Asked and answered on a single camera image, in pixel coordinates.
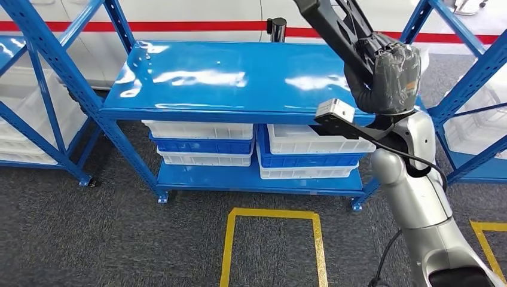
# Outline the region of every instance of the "yellow tape marking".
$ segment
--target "yellow tape marking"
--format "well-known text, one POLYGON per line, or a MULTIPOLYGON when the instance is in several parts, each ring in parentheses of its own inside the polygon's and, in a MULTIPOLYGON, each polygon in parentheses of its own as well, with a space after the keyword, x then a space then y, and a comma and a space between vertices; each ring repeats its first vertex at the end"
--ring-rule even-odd
POLYGON ((227 217, 227 229, 225 231, 224 256, 222 258, 222 276, 220 287, 229 286, 229 275, 231 270, 231 257, 233 251, 234 227, 236 216, 257 216, 272 218, 311 219, 313 225, 313 238, 317 258, 317 273, 319 276, 319 287, 328 287, 328 275, 326 271, 326 260, 324 256, 324 244, 322 241, 322 229, 320 217, 315 212, 275 209, 253 209, 235 207, 227 217))
POLYGON ((491 269, 502 279, 505 284, 507 284, 505 281, 505 276, 502 273, 502 269, 500 269, 500 265, 498 264, 498 261, 496 261, 493 251, 491 250, 491 246, 489 245, 488 240, 484 235, 484 231, 507 231, 507 223, 476 222, 470 220, 470 225, 472 226, 472 229, 474 230, 475 235, 481 244, 484 255, 486 255, 491 269))

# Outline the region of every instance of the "shelf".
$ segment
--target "shelf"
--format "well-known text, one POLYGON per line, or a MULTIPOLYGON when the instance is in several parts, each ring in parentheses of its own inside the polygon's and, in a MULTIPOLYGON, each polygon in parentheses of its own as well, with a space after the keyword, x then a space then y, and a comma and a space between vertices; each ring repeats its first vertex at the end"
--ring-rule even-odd
POLYGON ((362 196, 359 171, 348 178, 261 179, 255 153, 249 167, 179 166, 162 164, 158 186, 176 190, 256 191, 264 193, 362 196))
MULTIPOLYGON (((449 150, 447 141, 445 140, 445 134, 443 129, 436 133, 436 136, 440 140, 442 147, 447 155, 447 158, 451 162, 453 169, 465 164, 467 161, 474 158, 474 155, 463 154, 461 152, 454 152, 449 150)), ((492 158, 482 166, 477 167, 475 170, 469 172, 464 177, 458 179, 458 182, 465 183, 489 183, 489 184, 505 184, 507 183, 507 160, 500 160, 498 158, 492 158)))
MULTIPOLYGON (((343 65, 320 44, 138 41, 100 111, 124 120, 315 124, 328 99, 356 106, 343 65)), ((356 110, 360 125, 373 118, 356 110)))
POLYGON ((26 41, 20 36, 0 35, 0 44, 1 76, 26 52, 26 41))

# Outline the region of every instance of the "lower shelf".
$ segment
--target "lower shelf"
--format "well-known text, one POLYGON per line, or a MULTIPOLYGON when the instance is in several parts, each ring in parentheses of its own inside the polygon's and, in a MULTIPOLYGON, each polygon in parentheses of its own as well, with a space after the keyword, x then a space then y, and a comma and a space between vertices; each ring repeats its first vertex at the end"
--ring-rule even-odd
POLYGON ((355 169, 348 178, 269 179, 259 175, 255 153, 249 167, 180 166, 162 161, 158 186, 179 190, 252 191, 328 196, 362 196, 362 182, 355 169))
MULTIPOLYGON (((454 169, 459 168, 467 161, 471 160, 474 155, 463 154, 461 152, 454 152, 449 150, 447 141, 445 140, 445 133, 443 129, 436 133, 442 147, 451 162, 454 169)), ((500 160, 492 158, 482 166, 477 167, 475 170, 469 172, 464 177, 458 179, 458 182, 465 183, 490 183, 490 184, 505 184, 507 183, 507 160, 500 160)))

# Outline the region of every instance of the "gray carpet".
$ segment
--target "gray carpet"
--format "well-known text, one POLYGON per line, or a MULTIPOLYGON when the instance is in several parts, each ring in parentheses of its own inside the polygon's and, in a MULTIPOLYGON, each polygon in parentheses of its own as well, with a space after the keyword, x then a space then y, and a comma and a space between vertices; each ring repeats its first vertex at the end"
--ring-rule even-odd
MULTIPOLYGON (((469 67, 469 57, 433 55, 423 77, 436 103, 469 67)), ((160 158, 141 123, 122 122, 153 171, 160 158)), ((442 151, 438 160, 448 170, 442 151)), ((320 215, 330 286, 366 286, 397 230, 382 191, 359 213, 342 197, 178 191, 160 206, 116 149, 101 139, 86 169, 102 185, 77 186, 65 172, 0 168, 0 286, 218 286, 227 215, 234 207, 309 210, 320 215)), ((361 165, 365 181, 368 159, 361 165)), ((507 222, 501 185, 457 184, 456 220, 482 256, 469 220, 507 222)), ((486 233, 507 274, 507 234, 486 233)), ((318 286, 311 221, 237 218, 230 286, 318 286)), ((403 240, 383 277, 409 286, 403 240)))

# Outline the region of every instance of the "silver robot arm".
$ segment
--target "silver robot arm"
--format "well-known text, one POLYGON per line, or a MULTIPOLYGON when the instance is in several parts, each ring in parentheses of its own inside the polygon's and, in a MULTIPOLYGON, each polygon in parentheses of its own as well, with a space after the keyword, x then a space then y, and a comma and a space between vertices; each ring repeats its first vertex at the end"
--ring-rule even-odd
MULTIPOLYGON (((435 162, 430 116, 417 111, 396 123, 394 131, 409 152, 435 162)), ((400 156, 385 149, 373 153, 371 167, 405 238, 414 286, 505 286, 463 237, 436 170, 415 178, 400 156)))
POLYGON ((368 127, 356 126, 351 123, 355 109, 333 99, 319 106, 315 121, 321 126, 312 128, 322 135, 362 137, 379 148, 372 155, 372 170, 405 237, 413 285, 504 286, 454 221, 445 196, 447 181, 441 178, 445 175, 435 165, 432 120, 414 109, 421 79, 418 49, 374 32, 356 0, 294 1, 345 62, 356 106, 375 114, 368 127), (338 15, 331 1, 344 13, 338 15))

